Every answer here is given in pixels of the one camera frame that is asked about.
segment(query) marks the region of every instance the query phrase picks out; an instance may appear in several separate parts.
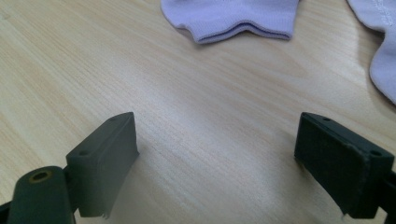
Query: sock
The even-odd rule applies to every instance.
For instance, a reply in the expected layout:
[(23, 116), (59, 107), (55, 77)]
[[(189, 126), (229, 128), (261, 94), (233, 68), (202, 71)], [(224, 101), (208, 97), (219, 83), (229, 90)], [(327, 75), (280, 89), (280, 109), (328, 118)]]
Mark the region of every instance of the sock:
[(396, 0), (348, 0), (358, 19), (385, 33), (372, 60), (370, 77), (376, 87), (396, 104)]
[(243, 31), (290, 39), (299, 0), (162, 0), (163, 15), (198, 44)]

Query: lavender sock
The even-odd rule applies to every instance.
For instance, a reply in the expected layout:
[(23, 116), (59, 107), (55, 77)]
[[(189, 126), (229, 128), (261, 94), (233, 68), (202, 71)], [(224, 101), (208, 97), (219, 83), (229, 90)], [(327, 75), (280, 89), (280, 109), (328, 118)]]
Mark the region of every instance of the lavender sock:
[(290, 39), (299, 0), (162, 0), (163, 15), (198, 44), (243, 31)]
[(348, 0), (358, 19), (385, 33), (370, 66), (374, 84), (396, 104), (396, 0)]

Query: light wood surface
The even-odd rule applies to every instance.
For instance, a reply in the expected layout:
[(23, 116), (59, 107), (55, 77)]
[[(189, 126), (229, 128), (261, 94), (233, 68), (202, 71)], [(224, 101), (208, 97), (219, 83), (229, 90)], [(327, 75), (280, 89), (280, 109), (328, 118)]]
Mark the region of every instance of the light wood surface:
[(78, 223), (382, 223), (342, 217), (293, 158), (303, 111), (396, 154), (395, 106), (368, 75), (381, 41), (346, 1), (301, 1), (291, 41), (198, 46), (159, 0), (1, 0), (0, 203), (133, 111), (141, 154), (112, 217)]

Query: tabletop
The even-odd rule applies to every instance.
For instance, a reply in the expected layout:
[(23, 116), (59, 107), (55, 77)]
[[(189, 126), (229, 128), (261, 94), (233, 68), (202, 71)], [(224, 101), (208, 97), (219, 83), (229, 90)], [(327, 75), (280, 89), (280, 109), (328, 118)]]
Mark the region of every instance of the tabletop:
[(396, 154), (368, 72), (382, 39), (347, 1), (300, 1), (290, 41), (196, 45), (160, 0), (1, 0), (0, 203), (133, 111), (140, 156), (113, 213), (78, 223), (383, 223), (343, 217), (293, 157), (303, 111)]

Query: wood grain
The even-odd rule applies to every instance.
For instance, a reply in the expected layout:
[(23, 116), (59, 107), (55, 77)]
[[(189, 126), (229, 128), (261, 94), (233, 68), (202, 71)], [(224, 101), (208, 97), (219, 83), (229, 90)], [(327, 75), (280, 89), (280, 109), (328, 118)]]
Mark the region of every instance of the wood grain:
[(159, 0), (1, 0), (0, 203), (134, 111), (141, 155), (113, 215), (78, 223), (383, 223), (342, 217), (293, 158), (303, 111), (396, 154), (395, 106), (368, 75), (381, 41), (346, 1), (301, 1), (291, 41), (197, 46)]

